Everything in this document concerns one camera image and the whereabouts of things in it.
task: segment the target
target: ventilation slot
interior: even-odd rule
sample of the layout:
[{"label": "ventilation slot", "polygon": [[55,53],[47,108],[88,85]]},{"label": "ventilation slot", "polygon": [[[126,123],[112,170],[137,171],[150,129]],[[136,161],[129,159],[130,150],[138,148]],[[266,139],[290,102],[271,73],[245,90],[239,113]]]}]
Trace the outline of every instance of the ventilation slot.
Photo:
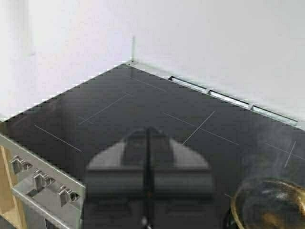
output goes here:
[{"label": "ventilation slot", "polygon": [[292,126],[296,126],[297,125],[297,121],[296,120],[284,117],[282,115],[273,113],[271,111],[267,111],[267,110],[262,109],[262,108],[257,107],[257,106],[253,106],[251,108],[251,110],[254,111],[254,112],[257,112],[257,113],[259,113],[261,115],[265,115],[267,117],[273,118],[273,119],[275,119],[277,121],[280,121],[280,122],[283,122],[283,123],[286,123],[286,124],[289,124],[289,125],[292,125]]},{"label": "ventilation slot", "polygon": [[184,80],[181,80],[181,79],[178,79],[176,77],[170,77],[169,78],[170,81],[173,81],[174,83],[177,83],[177,84],[180,84],[182,86],[185,86],[185,87],[188,87],[188,88],[191,88],[191,89],[194,89],[196,91],[199,91],[199,92],[202,92],[202,93],[206,93],[206,88],[205,87],[200,87],[200,86],[197,86],[193,83],[189,83],[187,81],[184,81]]},{"label": "ventilation slot", "polygon": [[242,102],[240,100],[231,98],[229,96],[226,96],[224,94],[220,94],[220,93],[217,93],[217,92],[214,92],[214,91],[210,91],[210,95],[213,96],[213,97],[216,97],[218,99],[224,100],[226,102],[232,103],[234,105],[241,106],[243,108],[248,108],[248,106],[249,106],[248,103]]}]

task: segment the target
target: white wall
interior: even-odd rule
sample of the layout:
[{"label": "white wall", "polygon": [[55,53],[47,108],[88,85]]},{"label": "white wall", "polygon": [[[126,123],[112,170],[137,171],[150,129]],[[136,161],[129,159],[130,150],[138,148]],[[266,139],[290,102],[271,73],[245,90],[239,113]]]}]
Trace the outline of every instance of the white wall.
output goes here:
[{"label": "white wall", "polygon": [[113,0],[135,59],[305,120],[305,1]]},{"label": "white wall", "polygon": [[101,1],[4,0],[1,4],[5,39],[0,43],[6,47],[0,53],[5,72],[0,78],[2,120],[131,57],[132,35],[116,26],[119,23]]},{"label": "white wall", "polygon": [[133,34],[136,60],[305,120],[303,0],[28,1],[41,97],[127,60]]}]

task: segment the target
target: induction cooktop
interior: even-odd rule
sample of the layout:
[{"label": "induction cooktop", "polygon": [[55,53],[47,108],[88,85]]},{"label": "induction cooktop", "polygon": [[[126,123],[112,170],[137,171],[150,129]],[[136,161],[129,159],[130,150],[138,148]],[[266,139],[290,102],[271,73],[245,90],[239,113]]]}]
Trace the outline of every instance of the induction cooktop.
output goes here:
[{"label": "induction cooktop", "polygon": [[1,124],[1,133],[83,182],[99,153],[155,127],[198,153],[213,178],[203,221],[219,229],[249,177],[305,187],[304,131],[122,64]]}]

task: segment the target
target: wooden cabinet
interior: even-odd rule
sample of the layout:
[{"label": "wooden cabinet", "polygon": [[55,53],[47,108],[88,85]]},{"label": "wooden cabinet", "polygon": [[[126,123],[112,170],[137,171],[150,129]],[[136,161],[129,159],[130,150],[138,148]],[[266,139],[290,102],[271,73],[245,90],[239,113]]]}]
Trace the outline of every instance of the wooden cabinet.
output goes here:
[{"label": "wooden cabinet", "polygon": [[11,154],[0,146],[0,215],[17,229],[27,229],[22,202],[11,193],[17,177],[10,166]]}]

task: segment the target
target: black glass cooktop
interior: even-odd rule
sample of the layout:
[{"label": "black glass cooktop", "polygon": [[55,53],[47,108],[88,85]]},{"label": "black glass cooktop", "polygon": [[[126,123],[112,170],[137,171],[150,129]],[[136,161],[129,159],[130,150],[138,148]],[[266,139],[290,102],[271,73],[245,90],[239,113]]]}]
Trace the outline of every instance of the black glass cooktop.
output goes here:
[{"label": "black glass cooktop", "polygon": [[124,64],[11,118],[1,132],[83,181],[95,155],[151,126],[208,165],[206,228],[221,228],[246,178],[305,187],[304,131]]}]

